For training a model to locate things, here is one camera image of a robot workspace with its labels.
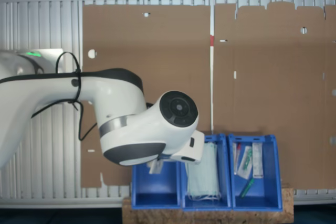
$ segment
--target metal frame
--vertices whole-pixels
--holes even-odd
[[[274,1],[296,6],[335,5],[335,0],[0,0],[0,49],[63,48],[82,66],[83,5],[209,5],[214,35],[216,3],[264,5]],[[213,47],[210,48],[211,101]],[[71,57],[65,70],[73,71]],[[0,208],[121,207],[129,186],[80,187],[79,116],[68,104],[56,105],[30,122],[15,156],[0,172]],[[336,190],[295,190],[295,204],[336,202]]]

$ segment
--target red tape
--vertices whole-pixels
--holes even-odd
[[[215,43],[215,36],[210,35],[210,46],[213,47]]]

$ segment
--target storage bin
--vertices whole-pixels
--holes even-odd
[[[164,162],[160,174],[149,174],[147,164],[132,170],[133,209],[180,208],[180,164]]]
[[[282,211],[279,156],[275,136],[235,136],[230,134],[227,139],[229,145],[233,210]],[[252,146],[252,143],[263,143],[262,165],[264,177],[255,178],[253,185],[243,198],[240,197],[240,194],[249,180],[253,177],[253,170],[251,171],[248,180],[241,178],[238,175],[234,175],[233,143],[241,144],[241,151],[238,157],[238,167],[242,161],[246,146]]]
[[[220,200],[190,200],[187,195],[187,174],[185,164],[181,163],[181,201],[184,211],[227,211],[232,209],[229,163],[227,155],[227,145],[224,134],[205,136],[205,142],[214,142],[217,144],[217,169],[219,189],[221,193]]]

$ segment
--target gray band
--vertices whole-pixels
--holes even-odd
[[[127,126],[127,117],[129,117],[129,115],[114,118],[101,125],[99,127],[100,138],[102,138],[105,134],[109,133],[110,131],[114,131],[116,129]]]

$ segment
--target cardboard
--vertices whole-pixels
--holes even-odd
[[[83,7],[83,70],[126,68],[143,81],[147,102],[166,91],[180,90],[196,102],[198,130],[211,130],[210,110],[210,7],[89,5]],[[94,49],[97,56],[88,57]],[[95,122],[91,105],[85,105],[83,130]],[[128,185],[131,168],[105,159],[98,130],[81,145],[81,185]]]
[[[241,7],[237,19],[235,11],[236,5],[215,6],[215,131],[274,134],[283,180],[297,189],[334,188],[335,27],[327,29],[325,53],[325,26],[334,21],[324,20],[320,7],[295,10],[286,2]]]

